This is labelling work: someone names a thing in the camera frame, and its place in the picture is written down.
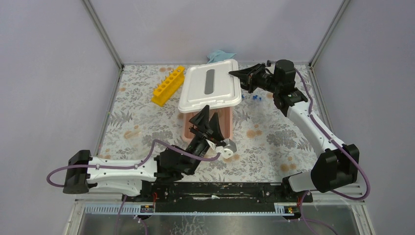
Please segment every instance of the blue cloth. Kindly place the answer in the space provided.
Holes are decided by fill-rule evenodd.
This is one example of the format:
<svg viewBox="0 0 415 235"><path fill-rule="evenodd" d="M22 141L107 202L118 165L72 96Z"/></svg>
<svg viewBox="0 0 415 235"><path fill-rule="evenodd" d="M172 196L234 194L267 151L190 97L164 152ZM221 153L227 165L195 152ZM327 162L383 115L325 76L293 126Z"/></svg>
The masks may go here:
<svg viewBox="0 0 415 235"><path fill-rule="evenodd" d="M232 59L235 55L236 53L226 53L222 50L216 50L207 56L209 58L208 64Z"/></svg>

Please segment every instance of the white wall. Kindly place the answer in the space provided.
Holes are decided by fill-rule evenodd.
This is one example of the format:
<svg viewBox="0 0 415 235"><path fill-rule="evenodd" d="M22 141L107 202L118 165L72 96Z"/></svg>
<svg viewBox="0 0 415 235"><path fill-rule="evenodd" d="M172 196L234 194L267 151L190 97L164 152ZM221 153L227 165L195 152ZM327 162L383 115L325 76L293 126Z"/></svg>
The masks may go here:
<svg viewBox="0 0 415 235"><path fill-rule="evenodd" d="M79 0L3 0L0 22L0 234L61 234L74 197L46 175L94 150L117 68Z"/></svg>
<svg viewBox="0 0 415 235"><path fill-rule="evenodd" d="M309 61L342 0L92 0L124 63Z"/></svg>
<svg viewBox="0 0 415 235"><path fill-rule="evenodd" d="M336 134L360 149L378 235L414 234L415 1L351 1L317 80Z"/></svg>

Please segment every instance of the white lid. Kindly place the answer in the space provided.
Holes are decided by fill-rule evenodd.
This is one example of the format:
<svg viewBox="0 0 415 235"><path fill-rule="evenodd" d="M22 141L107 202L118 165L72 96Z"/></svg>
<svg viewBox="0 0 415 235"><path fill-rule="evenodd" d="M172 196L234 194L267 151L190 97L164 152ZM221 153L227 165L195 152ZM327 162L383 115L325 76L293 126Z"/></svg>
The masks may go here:
<svg viewBox="0 0 415 235"><path fill-rule="evenodd" d="M179 111L200 111L205 105L211 109L235 106L242 101L239 78L229 74L238 70L233 59L222 62L193 66L186 72Z"/></svg>

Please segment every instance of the yellow plastic rack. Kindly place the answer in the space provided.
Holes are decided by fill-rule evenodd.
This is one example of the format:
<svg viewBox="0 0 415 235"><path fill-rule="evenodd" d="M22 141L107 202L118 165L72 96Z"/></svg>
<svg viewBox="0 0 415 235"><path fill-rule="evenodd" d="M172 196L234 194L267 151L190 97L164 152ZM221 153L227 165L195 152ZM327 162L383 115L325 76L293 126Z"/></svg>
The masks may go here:
<svg viewBox="0 0 415 235"><path fill-rule="evenodd" d="M177 91L184 82L184 67L178 66L166 79L153 91L151 101L163 107L167 100Z"/></svg>

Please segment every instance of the patterned table surface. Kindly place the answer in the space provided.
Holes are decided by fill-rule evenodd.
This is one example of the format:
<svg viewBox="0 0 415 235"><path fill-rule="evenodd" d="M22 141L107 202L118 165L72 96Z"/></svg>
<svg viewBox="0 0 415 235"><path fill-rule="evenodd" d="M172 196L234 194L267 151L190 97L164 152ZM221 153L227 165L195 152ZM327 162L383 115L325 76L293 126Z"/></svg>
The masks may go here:
<svg viewBox="0 0 415 235"><path fill-rule="evenodd" d="M152 103L153 89L177 66L125 66L108 127L99 150L105 159L143 159L153 139L186 148L181 139L183 114L177 108L181 88L163 107ZM296 66L314 96L305 65ZM297 87L304 92L299 76ZM237 153L229 159L202 162L182 181L281 182L285 176L310 170L317 157L301 131L275 108L272 94L260 89L233 109L233 141ZM262 101L253 100L258 95ZM154 155L162 148L156 146ZM208 156L215 155L208 151Z"/></svg>

